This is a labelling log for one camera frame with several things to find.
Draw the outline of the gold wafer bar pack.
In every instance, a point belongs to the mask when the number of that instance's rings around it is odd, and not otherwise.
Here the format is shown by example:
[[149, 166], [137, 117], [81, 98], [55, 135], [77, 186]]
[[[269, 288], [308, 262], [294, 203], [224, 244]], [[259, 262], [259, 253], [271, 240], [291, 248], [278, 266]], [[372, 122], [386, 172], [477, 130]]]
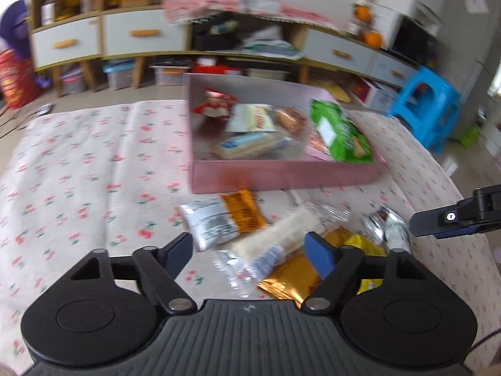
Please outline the gold wafer bar pack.
[[276, 300], [293, 300], [298, 307], [321, 282], [304, 251], [296, 251], [263, 279], [258, 288]]

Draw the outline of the orange silver snack pack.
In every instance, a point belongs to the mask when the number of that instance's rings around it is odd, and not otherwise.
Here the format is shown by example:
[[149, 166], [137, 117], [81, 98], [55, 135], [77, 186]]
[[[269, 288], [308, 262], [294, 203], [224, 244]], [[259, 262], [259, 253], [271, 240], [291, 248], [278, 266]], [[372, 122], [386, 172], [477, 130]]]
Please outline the orange silver snack pack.
[[194, 200], [179, 206], [179, 209], [198, 252], [267, 226], [254, 195], [248, 189]]

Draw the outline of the blue silver chocolate pack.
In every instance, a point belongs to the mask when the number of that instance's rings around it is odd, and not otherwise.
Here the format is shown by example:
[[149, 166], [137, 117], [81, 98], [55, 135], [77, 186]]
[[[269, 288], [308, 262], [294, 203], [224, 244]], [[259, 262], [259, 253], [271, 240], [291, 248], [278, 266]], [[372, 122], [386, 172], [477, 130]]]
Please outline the blue silver chocolate pack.
[[385, 253], [392, 250], [412, 253], [408, 226], [393, 209], [381, 204], [376, 211], [364, 215], [361, 222], [369, 239]]

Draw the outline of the white rice cracker pack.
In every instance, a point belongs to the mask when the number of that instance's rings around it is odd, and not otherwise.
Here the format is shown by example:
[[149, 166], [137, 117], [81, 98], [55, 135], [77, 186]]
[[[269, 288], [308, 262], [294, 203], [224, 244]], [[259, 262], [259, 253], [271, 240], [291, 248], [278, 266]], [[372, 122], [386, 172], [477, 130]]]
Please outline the white rice cracker pack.
[[218, 246], [212, 260], [230, 286], [248, 298], [276, 267], [302, 250], [309, 232], [330, 232], [348, 222], [349, 217], [347, 208], [307, 201], [274, 223]]

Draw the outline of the green chips snack bag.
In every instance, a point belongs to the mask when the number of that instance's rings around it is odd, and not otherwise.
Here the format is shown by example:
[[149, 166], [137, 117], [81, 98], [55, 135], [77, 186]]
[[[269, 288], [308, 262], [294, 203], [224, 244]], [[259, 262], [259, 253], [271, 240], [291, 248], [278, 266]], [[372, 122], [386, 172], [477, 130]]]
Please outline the green chips snack bag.
[[369, 141], [338, 104], [314, 99], [310, 119], [332, 160], [353, 164], [374, 161]]

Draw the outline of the clear wafer pack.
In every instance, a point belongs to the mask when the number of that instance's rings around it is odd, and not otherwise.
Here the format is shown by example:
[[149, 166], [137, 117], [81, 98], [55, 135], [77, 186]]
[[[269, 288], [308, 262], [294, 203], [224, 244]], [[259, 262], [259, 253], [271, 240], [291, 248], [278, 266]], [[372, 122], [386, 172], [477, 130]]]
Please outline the clear wafer pack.
[[212, 146], [219, 159], [261, 159], [293, 144], [294, 140], [281, 132], [244, 133], [223, 139]]

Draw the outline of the clear cracker pack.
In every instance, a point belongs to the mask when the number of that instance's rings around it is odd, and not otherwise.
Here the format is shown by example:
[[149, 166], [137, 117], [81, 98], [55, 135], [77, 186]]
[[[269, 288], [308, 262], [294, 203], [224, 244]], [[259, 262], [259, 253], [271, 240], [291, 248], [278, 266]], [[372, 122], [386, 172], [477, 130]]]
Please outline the clear cracker pack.
[[306, 117], [302, 112], [291, 106], [279, 107], [275, 111], [275, 119], [281, 127], [292, 135], [301, 133], [307, 126]]

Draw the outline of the white beige snack pack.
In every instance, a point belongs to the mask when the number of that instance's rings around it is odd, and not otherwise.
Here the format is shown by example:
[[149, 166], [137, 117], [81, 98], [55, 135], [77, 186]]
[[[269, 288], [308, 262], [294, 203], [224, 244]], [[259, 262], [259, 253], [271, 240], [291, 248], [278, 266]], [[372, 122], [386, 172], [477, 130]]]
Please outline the white beige snack pack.
[[226, 126], [229, 133], [272, 133], [273, 107], [268, 104], [235, 104]]

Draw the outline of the small red candy pack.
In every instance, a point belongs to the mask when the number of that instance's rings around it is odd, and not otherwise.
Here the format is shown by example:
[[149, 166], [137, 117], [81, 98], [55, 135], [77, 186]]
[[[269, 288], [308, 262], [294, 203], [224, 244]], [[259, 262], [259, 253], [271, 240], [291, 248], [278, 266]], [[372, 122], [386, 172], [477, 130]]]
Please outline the small red candy pack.
[[235, 96], [213, 88], [206, 88], [204, 102], [195, 106], [192, 112], [196, 115], [220, 121], [229, 121], [232, 115], [232, 108], [236, 103], [237, 98]]

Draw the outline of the cherry print floor cloth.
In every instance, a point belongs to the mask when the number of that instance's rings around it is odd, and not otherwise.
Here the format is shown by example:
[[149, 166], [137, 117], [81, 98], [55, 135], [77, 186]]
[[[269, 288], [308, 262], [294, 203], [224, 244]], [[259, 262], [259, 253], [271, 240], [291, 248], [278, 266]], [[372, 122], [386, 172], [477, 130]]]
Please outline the cherry print floor cloth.
[[[259, 192], [256, 202], [275, 221], [314, 199], [350, 214], [348, 228], [386, 205], [409, 219], [447, 206], [460, 193], [434, 158], [397, 121], [351, 111], [354, 123], [382, 153], [386, 167], [364, 186]], [[189, 190], [188, 115], [181, 100], [118, 104], [43, 116], [31, 122], [1, 180], [1, 362], [18, 373], [33, 362], [20, 333], [31, 303], [84, 255], [107, 249], [130, 255], [161, 247], [183, 231], [179, 206]], [[308, 363], [307, 349], [238, 341], [243, 332], [276, 331], [274, 314], [256, 316], [251, 302], [239, 316], [211, 321], [211, 344], [191, 328], [170, 338], [174, 354], [144, 363], [141, 375], [368, 375], [369, 364], [324, 338], [324, 362]]]

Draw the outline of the white patterned toy box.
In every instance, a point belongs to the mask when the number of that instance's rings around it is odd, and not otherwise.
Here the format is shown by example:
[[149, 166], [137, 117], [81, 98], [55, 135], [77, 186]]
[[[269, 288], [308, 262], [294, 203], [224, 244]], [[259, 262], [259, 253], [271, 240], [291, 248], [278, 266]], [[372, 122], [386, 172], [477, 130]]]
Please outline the white patterned toy box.
[[351, 78], [349, 91], [364, 108], [382, 114], [390, 111], [399, 95], [396, 88], [361, 76]]

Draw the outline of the orange fruit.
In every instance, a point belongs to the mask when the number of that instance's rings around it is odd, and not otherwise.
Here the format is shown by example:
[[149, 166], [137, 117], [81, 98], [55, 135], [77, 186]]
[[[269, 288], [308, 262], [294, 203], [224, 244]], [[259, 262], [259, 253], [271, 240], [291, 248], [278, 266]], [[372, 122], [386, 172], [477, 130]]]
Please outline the orange fruit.
[[384, 43], [382, 35], [377, 31], [367, 31], [363, 34], [363, 42], [371, 49], [381, 49]]

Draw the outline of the black storage bag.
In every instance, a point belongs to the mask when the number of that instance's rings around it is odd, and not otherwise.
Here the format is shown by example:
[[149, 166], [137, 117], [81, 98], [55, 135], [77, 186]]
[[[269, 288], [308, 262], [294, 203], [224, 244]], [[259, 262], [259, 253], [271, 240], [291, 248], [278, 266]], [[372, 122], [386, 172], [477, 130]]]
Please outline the black storage bag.
[[191, 48], [195, 51], [223, 51], [235, 48], [239, 22], [229, 19], [220, 24], [195, 23], [192, 29]]

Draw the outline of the red round gift box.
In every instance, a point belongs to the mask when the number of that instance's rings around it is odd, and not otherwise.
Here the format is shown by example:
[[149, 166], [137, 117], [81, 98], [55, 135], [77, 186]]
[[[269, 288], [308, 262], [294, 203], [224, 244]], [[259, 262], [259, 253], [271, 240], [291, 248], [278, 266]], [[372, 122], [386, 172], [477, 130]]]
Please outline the red round gift box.
[[18, 58], [11, 49], [1, 52], [0, 80], [3, 98], [9, 109], [17, 110], [31, 103], [41, 92], [31, 60]]

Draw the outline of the pink cherry table runner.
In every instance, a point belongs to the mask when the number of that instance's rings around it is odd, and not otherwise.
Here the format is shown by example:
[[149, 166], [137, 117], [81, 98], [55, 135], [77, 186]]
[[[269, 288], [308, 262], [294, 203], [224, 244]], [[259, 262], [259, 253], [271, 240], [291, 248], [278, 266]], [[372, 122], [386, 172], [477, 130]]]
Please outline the pink cherry table runner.
[[228, 12], [339, 30], [327, 17], [280, 0], [162, 0], [161, 4], [165, 17], [172, 23], [190, 23]]

